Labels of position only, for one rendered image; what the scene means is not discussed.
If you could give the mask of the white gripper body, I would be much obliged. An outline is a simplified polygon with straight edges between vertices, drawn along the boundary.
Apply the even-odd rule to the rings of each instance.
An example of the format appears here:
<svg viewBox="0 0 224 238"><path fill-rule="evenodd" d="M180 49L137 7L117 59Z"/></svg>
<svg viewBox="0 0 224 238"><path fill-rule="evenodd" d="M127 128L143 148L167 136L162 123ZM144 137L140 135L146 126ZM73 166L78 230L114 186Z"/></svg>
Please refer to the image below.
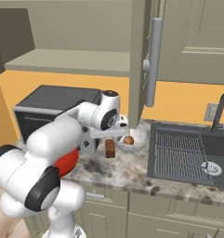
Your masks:
<svg viewBox="0 0 224 238"><path fill-rule="evenodd" d="M113 126L107 130L99 130L94 127L90 128L90 138L92 139L101 139L107 137L122 137L130 134L130 129L126 127L117 127Z"/></svg>

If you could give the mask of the brown bread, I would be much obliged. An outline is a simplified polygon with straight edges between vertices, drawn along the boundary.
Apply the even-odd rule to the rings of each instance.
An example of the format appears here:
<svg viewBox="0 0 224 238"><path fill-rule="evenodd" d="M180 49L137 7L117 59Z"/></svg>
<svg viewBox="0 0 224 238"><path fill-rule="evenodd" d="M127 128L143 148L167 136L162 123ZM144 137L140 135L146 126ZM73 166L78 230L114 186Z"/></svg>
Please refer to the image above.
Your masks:
<svg viewBox="0 0 224 238"><path fill-rule="evenodd" d="M105 140L105 150L107 158L113 158L115 156L115 146L112 139Z"/></svg>

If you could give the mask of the white bowl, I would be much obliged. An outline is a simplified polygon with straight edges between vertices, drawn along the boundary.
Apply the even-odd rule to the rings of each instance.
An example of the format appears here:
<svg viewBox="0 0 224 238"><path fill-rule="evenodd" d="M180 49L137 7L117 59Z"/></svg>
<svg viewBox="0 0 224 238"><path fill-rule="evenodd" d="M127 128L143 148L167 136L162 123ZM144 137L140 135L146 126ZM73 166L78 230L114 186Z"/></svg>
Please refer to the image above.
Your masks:
<svg viewBox="0 0 224 238"><path fill-rule="evenodd" d="M126 136L131 136L134 138L133 145L127 145L123 143L124 137L118 137L114 143L117 148L124 152L138 152L142 150L150 140L150 130L143 125L138 125L136 129L131 129L130 134Z"/></svg>

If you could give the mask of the red bowl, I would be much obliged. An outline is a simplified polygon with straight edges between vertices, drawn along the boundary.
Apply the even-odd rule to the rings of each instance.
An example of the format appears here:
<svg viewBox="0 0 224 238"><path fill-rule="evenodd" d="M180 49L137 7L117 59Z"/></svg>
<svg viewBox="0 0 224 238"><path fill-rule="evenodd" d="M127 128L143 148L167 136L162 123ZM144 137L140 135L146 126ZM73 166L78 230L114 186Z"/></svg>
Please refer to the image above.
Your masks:
<svg viewBox="0 0 224 238"><path fill-rule="evenodd" d="M78 162L79 153L77 149L60 157L54 167L59 169L59 176L62 178L69 174Z"/></svg>

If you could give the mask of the beige drawer front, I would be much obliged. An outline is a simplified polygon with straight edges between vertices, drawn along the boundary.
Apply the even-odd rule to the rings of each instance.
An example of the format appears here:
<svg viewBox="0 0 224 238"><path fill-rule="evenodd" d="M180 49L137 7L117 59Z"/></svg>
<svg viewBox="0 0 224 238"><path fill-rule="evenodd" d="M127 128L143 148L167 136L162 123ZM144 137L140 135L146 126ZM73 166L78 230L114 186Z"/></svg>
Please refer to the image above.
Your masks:
<svg viewBox="0 0 224 238"><path fill-rule="evenodd" d="M130 193L129 211L149 217L176 214L224 221L224 206L186 202L134 192Z"/></svg>
<svg viewBox="0 0 224 238"><path fill-rule="evenodd" d="M127 192L91 185L85 185L84 188L86 192L104 194L104 199L100 199L101 201L110 201L118 205L127 203Z"/></svg>

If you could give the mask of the dark grey microwave oven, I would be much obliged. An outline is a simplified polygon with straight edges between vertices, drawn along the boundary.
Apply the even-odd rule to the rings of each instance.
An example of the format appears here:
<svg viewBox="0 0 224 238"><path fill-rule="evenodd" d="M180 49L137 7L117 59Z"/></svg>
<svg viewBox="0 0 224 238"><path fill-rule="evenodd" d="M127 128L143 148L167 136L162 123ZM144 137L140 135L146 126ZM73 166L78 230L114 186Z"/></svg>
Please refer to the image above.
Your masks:
<svg viewBox="0 0 224 238"><path fill-rule="evenodd" d="M37 87L14 108L23 142L38 128L52 122L56 116L84 99L100 104L101 92L94 88L47 86Z"/></svg>

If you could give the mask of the dark grey sink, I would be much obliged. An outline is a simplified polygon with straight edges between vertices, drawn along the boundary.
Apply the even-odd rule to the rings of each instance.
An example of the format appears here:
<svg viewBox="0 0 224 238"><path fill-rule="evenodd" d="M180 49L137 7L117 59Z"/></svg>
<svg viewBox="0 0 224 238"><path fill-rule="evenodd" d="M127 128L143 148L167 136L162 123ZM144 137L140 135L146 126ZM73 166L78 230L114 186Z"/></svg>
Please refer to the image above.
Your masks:
<svg viewBox="0 0 224 238"><path fill-rule="evenodd" d="M224 188L224 129L152 123L147 177Z"/></svg>

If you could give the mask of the beige base cupboard door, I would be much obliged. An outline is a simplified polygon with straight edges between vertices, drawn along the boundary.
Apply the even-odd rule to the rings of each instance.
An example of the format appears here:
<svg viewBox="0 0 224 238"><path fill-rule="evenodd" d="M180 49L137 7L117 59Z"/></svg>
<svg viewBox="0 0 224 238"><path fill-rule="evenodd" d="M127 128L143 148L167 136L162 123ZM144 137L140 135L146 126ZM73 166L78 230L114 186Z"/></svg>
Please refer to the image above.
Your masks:
<svg viewBox="0 0 224 238"><path fill-rule="evenodd" d="M86 201L74 212L87 238L126 238L126 209Z"/></svg>
<svg viewBox="0 0 224 238"><path fill-rule="evenodd" d="M127 238L224 238L224 229L212 224L129 213Z"/></svg>

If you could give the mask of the dark grey tap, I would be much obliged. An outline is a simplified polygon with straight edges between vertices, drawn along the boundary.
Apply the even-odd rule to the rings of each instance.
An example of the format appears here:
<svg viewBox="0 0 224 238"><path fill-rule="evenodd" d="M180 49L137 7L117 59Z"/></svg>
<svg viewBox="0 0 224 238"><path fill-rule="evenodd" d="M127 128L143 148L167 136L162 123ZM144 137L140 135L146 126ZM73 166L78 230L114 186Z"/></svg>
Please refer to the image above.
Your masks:
<svg viewBox="0 0 224 238"><path fill-rule="evenodd" d="M219 128L223 128L223 126L219 125L219 120L221 117L221 114L223 112L224 109L224 94L221 96L220 100L219 100L219 104L217 106L217 111L216 111L216 115L211 127L211 131L212 132L216 132Z"/></svg>

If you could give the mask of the beige closed cupboard door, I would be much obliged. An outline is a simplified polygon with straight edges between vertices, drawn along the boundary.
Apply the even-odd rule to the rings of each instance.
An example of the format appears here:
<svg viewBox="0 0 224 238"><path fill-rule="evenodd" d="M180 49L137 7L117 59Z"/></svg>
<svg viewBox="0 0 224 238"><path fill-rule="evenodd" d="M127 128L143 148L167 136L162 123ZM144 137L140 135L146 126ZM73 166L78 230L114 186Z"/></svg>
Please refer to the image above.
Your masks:
<svg viewBox="0 0 224 238"><path fill-rule="evenodd" d="M158 78L224 85L224 0L164 0Z"/></svg>

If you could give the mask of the dark beige open cupboard door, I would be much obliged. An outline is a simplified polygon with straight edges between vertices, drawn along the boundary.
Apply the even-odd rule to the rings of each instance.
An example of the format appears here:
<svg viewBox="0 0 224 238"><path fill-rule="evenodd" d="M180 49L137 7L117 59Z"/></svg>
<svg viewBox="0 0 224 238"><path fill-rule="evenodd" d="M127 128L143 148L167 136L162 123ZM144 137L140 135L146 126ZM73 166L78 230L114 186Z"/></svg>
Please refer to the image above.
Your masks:
<svg viewBox="0 0 224 238"><path fill-rule="evenodd" d="M0 8L0 74L5 64L34 50L33 33L26 8Z"/></svg>

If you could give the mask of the grey wall socket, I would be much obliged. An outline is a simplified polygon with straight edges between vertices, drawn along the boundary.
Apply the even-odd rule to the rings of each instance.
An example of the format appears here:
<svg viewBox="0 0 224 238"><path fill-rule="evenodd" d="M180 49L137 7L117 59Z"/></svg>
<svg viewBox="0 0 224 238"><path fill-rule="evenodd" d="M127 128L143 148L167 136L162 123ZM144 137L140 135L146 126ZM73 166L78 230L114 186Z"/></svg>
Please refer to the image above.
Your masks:
<svg viewBox="0 0 224 238"><path fill-rule="evenodd" d="M212 122L215 118L216 112L217 112L217 103L209 102L206 107L204 120L207 122Z"/></svg>

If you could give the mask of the beige open wall cupboard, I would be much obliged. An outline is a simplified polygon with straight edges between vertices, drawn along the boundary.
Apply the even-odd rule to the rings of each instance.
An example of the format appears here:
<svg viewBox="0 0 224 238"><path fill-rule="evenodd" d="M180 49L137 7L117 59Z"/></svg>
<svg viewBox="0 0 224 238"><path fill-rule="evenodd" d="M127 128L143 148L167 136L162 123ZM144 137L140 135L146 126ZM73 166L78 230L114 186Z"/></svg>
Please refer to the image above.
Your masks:
<svg viewBox="0 0 224 238"><path fill-rule="evenodd" d="M34 49L9 70L127 77L130 73L129 0L19 1L26 7Z"/></svg>

